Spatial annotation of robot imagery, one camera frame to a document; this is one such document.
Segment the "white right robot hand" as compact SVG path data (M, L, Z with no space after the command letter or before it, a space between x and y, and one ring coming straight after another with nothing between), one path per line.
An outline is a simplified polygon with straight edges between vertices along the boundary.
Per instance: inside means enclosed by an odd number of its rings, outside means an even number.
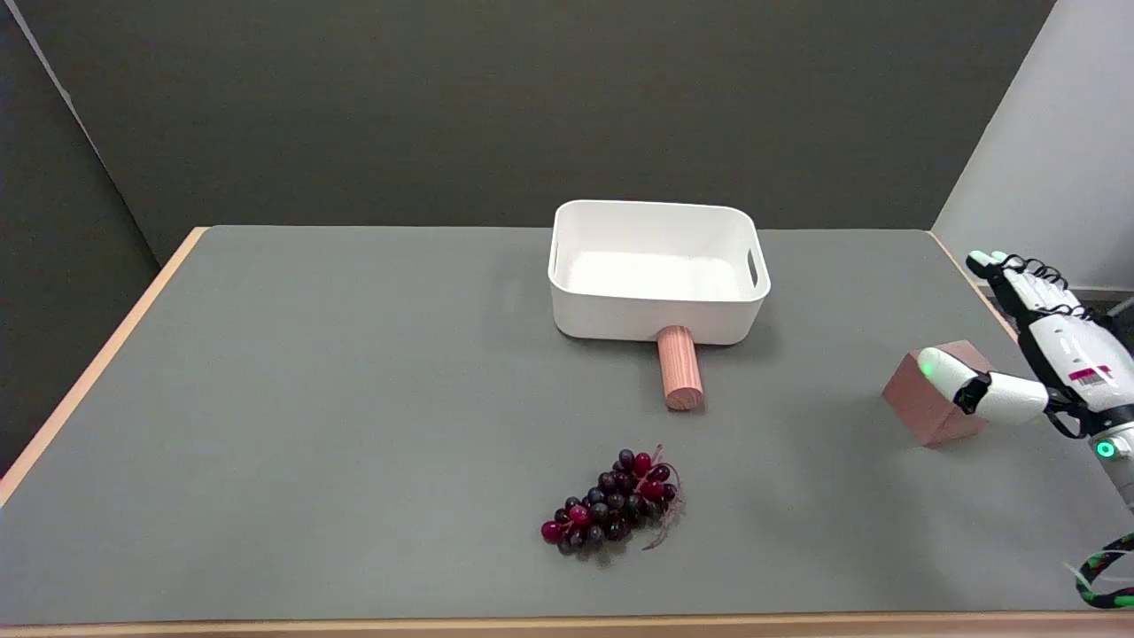
M919 352L919 369L940 395L990 423L1046 416L1063 436L1106 439L1131 428L1131 354L1061 273L1040 260L972 250L967 267L1014 320L1016 344L1034 378L978 371L940 347Z

